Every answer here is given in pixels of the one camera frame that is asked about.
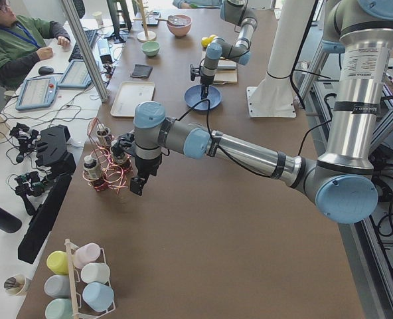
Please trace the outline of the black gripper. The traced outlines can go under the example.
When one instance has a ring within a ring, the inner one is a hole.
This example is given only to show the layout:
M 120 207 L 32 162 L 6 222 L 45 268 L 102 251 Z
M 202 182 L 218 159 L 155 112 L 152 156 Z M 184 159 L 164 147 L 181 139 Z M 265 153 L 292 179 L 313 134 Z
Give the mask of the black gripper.
M 208 97 L 209 86 L 214 82 L 216 74 L 217 63 L 206 66 L 194 67 L 190 65 L 191 80 L 194 81 L 196 77 L 200 77 L 200 99 L 203 100 Z
M 149 176 L 156 176 L 157 170 L 162 163 L 162 156 L 154 159 L 143 159 L 135 156 L 135 166 L 137 173 L 130 181 L 130 191 L 136 195 L 142 196 L 144 185 L 147 183 Z

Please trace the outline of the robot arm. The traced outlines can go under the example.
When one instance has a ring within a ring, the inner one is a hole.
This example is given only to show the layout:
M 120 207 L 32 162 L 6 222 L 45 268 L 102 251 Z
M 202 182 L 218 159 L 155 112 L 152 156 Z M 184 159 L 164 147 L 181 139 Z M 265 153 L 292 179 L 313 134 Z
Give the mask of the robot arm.
M 221 58 L 245 65 L 251 57 L 250 45 L 252 36 L 257 29 L 258 21 L 253 9 L 247 1 L 223 1 L 220 8 L 222 20 L 240 27 L 235 44 L 227 43 L 221 37 L 215 37 L 206 48 L 206 53 L 197 68 L 191 67 L 191 80 L 200 77 L 200 98 L 207 98 L 209 86 L 214 82 L 218 61 Z
M 291 157 L 167 117 L 158 102 L 135 109 L 137 175 L 130 189 L 141 194 L 155 175 L 163 148 L 189 158 L 224 157 L 252 173 L 282 180 L 306 195 L 326 217 L 356 223 L 378 203 L 368 160 L 384 77 L 393 47 L 393 1 L 337 1 L 325 16 L 325 41 L 344 46 L 344 59 L 331 129 L 324 154 L 316 160 Z

